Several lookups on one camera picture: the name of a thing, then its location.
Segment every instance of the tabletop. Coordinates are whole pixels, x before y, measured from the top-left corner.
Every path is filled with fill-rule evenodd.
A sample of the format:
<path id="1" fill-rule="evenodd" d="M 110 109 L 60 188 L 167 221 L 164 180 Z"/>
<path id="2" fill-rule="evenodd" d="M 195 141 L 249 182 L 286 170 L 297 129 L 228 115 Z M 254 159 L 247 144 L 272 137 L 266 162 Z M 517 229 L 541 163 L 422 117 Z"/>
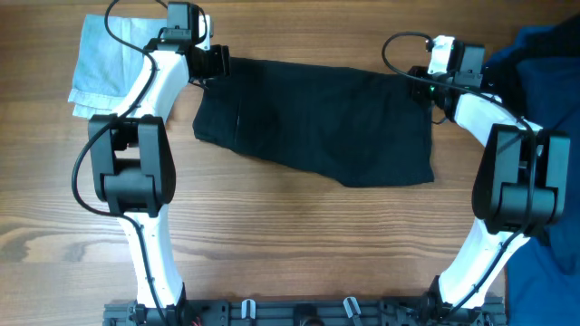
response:
<path id="1" fill-rule="evenodd" d="M 382 43 L 400 31 L 509 45 L 520 27 L 555 24 L 566 1 L 204 1 L 214 43 L 232 56 L 389 71 Z M 117 221 L 83 211 L 70 188 L 87 140 L 68 93 L 87 14 L 106 0 L 0 1 L 0 325 L 100 325 L 102 306 L 135 299 Z M 165 17 L 122 1 L 114 15 Z M 397 41 L 403 69 L 429 56 Z M 473 223 L 471 188 L 483 148 L 452 123 L 433 128 L 435 182 L 347 188 L 194 138 L 202 90 L 178 97 L 167 125 L 178 182 L 171 240 L 190 299 L 270 300 L 419 295 L 453 260 Z M 79 178 L 94 195 L 91 164 Z M 491 288 L 504 294 L 500 275 Z"/>

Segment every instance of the navy blue fabric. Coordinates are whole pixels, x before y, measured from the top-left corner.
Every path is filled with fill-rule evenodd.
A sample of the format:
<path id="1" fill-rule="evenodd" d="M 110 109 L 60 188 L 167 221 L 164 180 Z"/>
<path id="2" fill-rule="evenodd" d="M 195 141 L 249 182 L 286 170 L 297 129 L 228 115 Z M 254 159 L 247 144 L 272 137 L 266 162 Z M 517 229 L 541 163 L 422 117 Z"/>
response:
<path id="1" fill-rule="evenodd" d="M 527 36 L 545 27 L 525 28 L 514 46 L 494 55 L 488 64 L 526 46 Z M 573 325 L 580 323 L 580 58 L 525 60 L 517 65 L 526 94 L 527 117 L 571 139 L 565 212 L 548 228 L 550 247 L 531 239 L 507 263 L 510 325 Z"/>

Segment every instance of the light blue cloth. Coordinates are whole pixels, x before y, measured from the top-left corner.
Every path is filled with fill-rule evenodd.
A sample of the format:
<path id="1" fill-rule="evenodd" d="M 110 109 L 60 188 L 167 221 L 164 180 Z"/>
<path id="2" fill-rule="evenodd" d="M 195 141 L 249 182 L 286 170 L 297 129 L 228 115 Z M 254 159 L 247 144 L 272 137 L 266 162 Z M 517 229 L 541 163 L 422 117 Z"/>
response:
<path id="1" fill-rule="evenodd" d="M 157 37 L 160 28 L 166 25 L 166 19 L 109 17 L 111 31 L 139 47 Z M 79 60 L 69 95 L 69 102 L 75 103 L 72 114 L 90 118 L 95 113 L 111 113 L 129 93 L 142 65 L 141 53 L 107 34 L 103 16 L 88 14 L 82 26 Z"/>

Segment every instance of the blue fabric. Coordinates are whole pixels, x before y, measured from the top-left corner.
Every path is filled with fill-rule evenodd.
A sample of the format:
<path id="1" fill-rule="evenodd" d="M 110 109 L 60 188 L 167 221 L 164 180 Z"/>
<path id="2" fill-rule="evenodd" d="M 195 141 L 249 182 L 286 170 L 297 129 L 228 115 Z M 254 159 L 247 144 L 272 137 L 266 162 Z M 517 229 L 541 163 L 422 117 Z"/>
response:
<path id="1" fill-rule="evenodd" d="M 122 40 L 143 47 L 167 25 L 166 19 L 109 17 L 111 31 Z M 90 118 L 109 114 L 129 93 L 137 80 L 143 56 L 113 40 L 105 30 L 104 17 L 88 14 L 81 32 L 79 59 L 72 77 L 69 101 L 74 115 Z"/>
<path id="2" fill-rule="evenodd" d="M 506 58 L 526 37 L 549 27 L 521 31 L 516 43 L 494 55 L 488 64 Z M 571 110 L 580 108 L 580 58 L 525 60 L 517 72 L 526 92 L 527 117 L 553 127 Z M 519 249 L 507 262 L 510 325 L 572 325 L 580 322 L 580 111 L 558 129 L 571 139 L 565 212 L 548 228 L 551 247 L 536 239 Z"/>

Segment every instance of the wooden surface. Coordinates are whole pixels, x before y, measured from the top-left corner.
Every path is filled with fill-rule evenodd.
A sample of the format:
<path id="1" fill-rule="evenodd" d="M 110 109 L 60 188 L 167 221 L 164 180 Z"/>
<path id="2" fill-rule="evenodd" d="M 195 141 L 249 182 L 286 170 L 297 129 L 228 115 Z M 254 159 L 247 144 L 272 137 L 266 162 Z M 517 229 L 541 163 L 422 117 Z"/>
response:
<path id="1" fill-rule="evenodd" d="M 114 14 L 165 15 L 132 2 Z M 100 325 L 103 304 L 135 298 L 135 277 L 117 222 L 73 200 L 87 124 L 66 99 L 84 16 L 103 13 L 107 1 L 11 3 L 0 2 L 0 325 Z M 521 26 L 579 9 L 565 1 L 200 4 L 214 18 L 214 42 L 233 56 L 377 72 L 387 72 L 382 43 L 399 31 L 457 35 L 493 53 Z M 395 44 L 389 55 L 404 69 L 428 59 L 422 43 Z M 482 147 L 457 126 L 434 128 L 434 183 L 350 189 L 195 140 L 200 100 L 188 87 L 168 125 L 179 176 L 170 229 L 189 298 L 417 295 L 463 243 Z M 79 183 L 103 207 L 89 162 Z M 503 276 L 492 292 L 503 294 Z"/>

